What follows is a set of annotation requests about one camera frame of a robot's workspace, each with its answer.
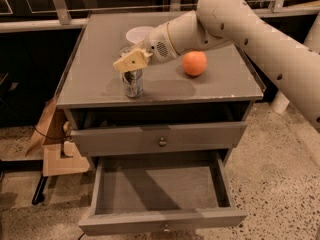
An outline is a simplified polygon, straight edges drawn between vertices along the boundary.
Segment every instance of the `drawer knob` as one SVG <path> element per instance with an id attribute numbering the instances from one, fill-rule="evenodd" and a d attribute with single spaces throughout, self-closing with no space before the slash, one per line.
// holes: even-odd
<path id="1" fill-rule="evenodd" d="M 165 233 L 170 233 L 170 229 L 168 229 L 168 224 L 165 224 L 165 225 L 164 225 L 164 230 L 163 230 L 163 232 L 165 232 Z"/>
<path id="2" fill-rule="evenodd" d="M 159 146 L 164 147 L 165 145 L 167 145 L 167 140 L 165 138 L 161 137 L 159 139 Z"/>

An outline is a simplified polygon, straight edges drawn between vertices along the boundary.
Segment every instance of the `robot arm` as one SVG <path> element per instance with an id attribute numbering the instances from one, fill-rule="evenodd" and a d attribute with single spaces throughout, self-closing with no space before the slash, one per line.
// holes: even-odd
<path id="1" fill-rule="evenodd" d="M 197 12 L 155 28 L 135 50 L 144 51 L 148 65 L 227 41 L 240 47 L 320 132 L 320 55 L 265 23 L 244 0 L 199 0 Z M 134 61 L 121 70 L 119 63 L 114 66 L 143 68 L 132 67 Z"/>

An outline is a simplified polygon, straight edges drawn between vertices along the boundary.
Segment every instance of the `closed drawer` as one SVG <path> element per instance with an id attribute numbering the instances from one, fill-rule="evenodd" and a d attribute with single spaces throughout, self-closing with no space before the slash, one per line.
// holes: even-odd
<path id="1" fill-rule="evenodd" d="M 109 156 L 236 147 L 246 122 L 118 127 L 72 132 L 83 156 Z"/>
<path id="2" fill-rule="evenodd" d="M 89 236 L 237 226 L 220 155 L 192 151 L 100 158 Z"/>

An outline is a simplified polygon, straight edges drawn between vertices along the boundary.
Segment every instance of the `speckled floor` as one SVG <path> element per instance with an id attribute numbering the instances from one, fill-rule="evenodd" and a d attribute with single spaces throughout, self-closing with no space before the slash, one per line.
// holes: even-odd
<path id="1" fill-rule="evenodd" d="M 320 225 L 320 135 L 292 106 L 283 116 L 256 104 L 226 174 L 238 227 L 83 239 L 316 239 Z M 25 159 L 31 127 L 0 129 L 0 159 Z M 28 159 L 41 158 L 41 152 Z M 92 173 L 49 178 L 45 201 L 31 205 L 40 172 L 6 173 L 0 184 L 0 239 L 78 239 L 89 214 Z"/>

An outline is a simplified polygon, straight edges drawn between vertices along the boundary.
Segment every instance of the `orange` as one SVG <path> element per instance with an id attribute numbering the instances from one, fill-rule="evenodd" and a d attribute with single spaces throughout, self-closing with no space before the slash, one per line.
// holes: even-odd
<path id="1" fill-rule="evenodd" d="M 207 56 L 204 52 L 188 52 L 182 58 L 182 67 L 186 74 L 199 76 L 206 70 Z"/>

